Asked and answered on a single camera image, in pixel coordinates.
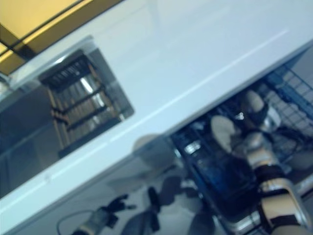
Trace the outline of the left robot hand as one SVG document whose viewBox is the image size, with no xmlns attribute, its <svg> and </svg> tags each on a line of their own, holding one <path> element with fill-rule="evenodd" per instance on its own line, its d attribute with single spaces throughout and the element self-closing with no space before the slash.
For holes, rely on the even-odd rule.
<svg viewBox="0 0 313 235">
<path fill-rule="evenodd" d="M 108 205 L 101 206 L 99 210 L 101 212 L 106 212 L 108 214 L 115 214 L 117 212 L 121 212 L 127 209 L 127 205 L 125 201 L 128 199 L 128 194 L 122 194 L 116 198 L 114 198 Z"/>
</svg>

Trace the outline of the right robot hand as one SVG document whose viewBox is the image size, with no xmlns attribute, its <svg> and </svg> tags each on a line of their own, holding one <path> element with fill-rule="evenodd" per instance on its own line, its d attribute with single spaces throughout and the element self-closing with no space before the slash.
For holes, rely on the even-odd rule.
<svg viewBox="0 0 313 235">
<path fill-rule="evenodd" d="M 282 123 L 278 111 L 267 103 L 258 107 L 257 111 L 248 104 L 242 104 L 241 108 L 245 115 L 246 131 L 234 145 L 234 149 L 245 151 L 267 145 L 271 133 L 275 132 Z"/>
</svg>

